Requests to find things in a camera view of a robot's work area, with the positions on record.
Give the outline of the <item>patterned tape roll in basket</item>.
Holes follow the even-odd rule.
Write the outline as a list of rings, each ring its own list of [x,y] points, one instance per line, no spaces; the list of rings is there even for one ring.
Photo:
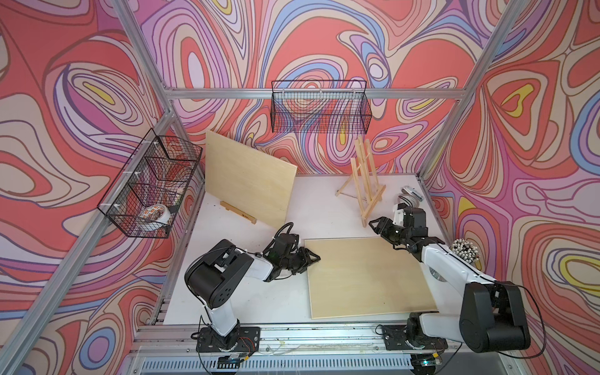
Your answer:
[[[171,219],[171,212],[162,204],[145,208],[139,216],[139,228],[142,231],[157,231],[166,226]]]

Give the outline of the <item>small silver metal object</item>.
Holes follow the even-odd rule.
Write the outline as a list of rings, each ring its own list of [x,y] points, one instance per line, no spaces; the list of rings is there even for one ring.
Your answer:
[[[411,195],[412,197],[414,197],[415,199],[417,199],[420,202],[422,202],[424,200],[423,195],[421,195],[417,190],[415,190],[413,187],[410,187],[408,185],[402,187],[402,192],[405,195]]]

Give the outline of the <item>clear packing tape roll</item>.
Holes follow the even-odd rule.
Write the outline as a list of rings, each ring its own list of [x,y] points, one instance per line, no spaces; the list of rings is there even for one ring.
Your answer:
[[[411,194],[401,194],[398,196],[398,204],[405,204],[413,208],[418,208],[420,206],[420,200]]]

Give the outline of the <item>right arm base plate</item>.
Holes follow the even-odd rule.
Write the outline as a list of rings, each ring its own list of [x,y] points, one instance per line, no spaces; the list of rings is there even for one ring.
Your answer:
[[[443,353],[448,348],[448,343],[445,339],[411,333],[410,329],[404,324],[378,324],[374,332],[384,340],[385,349],[388,351]]]

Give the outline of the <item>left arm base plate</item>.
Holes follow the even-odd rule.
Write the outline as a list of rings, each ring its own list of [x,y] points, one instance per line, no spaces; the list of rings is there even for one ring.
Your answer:
[[[235,327],[227,336],[219,336],[214,329],[203,327],[191,335],[198,353],[254,353],[259,350],[261,328]]]

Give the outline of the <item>green circuit board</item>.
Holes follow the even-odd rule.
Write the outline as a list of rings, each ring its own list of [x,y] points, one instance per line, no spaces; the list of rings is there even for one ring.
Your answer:
[[[219,359],[217,359],[217,367],[219,369],[234,369],[239,368],[243,362],[245,362],[245,356],[221,356]]]

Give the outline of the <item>plywood board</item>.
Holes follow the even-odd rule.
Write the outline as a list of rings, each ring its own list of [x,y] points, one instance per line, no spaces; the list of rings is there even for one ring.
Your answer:
[[[209,131],[206,190],[272,228],[284,225],[297,166]]]
[[[320,256],[308,269],[311,317],[436,312],[421,263],[380,237],[309,239]]]

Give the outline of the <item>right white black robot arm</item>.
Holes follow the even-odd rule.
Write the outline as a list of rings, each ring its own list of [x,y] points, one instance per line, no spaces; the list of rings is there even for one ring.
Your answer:
[[[380,217],[371,220],[373,232],[392,245],[406,250],[434,270],[461,298],[458,313],[413,313],[407,321],[406,343],[423,348],[435,339],[461,342],[475,353],[525,350],[531,335],[523,297],[517,285],[477,270],[452,252],[438,237],[429,234],[423,209],[400,207],[401,223]]]

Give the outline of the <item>cup of pencils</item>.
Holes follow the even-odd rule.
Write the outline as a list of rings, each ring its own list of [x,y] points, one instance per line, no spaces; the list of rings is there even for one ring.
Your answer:
[[[480,265],[479,248],[466,239],[456,239],[450,246],[451,251],[469,265],[478,268]]]

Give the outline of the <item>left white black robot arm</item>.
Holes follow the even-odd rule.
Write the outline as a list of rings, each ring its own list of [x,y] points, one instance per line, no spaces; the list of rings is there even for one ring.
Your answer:
[[[283,281],[305,273],[321,257],[300,245],[300,236],[292,233],[294,224],[284,224],[261,252],[250,252],[223,239],[200,256],[185,271],[184,283],[204,306],[209,331],[218,339],[238,337],[239,320],[230,298],[244,278],[262,282]]]

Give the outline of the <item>wooden easel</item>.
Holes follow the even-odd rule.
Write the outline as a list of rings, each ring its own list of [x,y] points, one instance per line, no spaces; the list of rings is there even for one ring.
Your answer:
[[[383,200],[386,186],[378,179],[378,172],[374,164],[374,157],[369,139],[359,135],[354,141],[356,156],[352,157],[351,174],[344,184],[335,192],[336,196],[345,195],[355,198],[359,205],[359,217],[362,226],[368,224],[370,215],[378,203]],[[345,193],[345,188],[353,183],[355,195]]]
[[[233,212],[237,215],[239,215],[240,217],[245,218],[246,220],[250,221],[252,224],[256,224],[257,220],[255,217],[249,215],[248,213],[232,206],[231,204],[225,202],[225,201],[221,201],[220,205],[223,206],[223,208],[225,208],[227,211]]]

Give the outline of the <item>aluminium mounting rail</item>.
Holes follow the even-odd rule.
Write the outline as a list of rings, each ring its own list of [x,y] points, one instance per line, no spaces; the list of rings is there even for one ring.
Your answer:
[[[524,374],[522,362],[476,354],[448,342],[443,352],[388,351],[370,323],[293,323],[261,326],[259,350],[239,368],[219,369],[221,356],[198,353],[194,325],[140,329],[121,374]]]

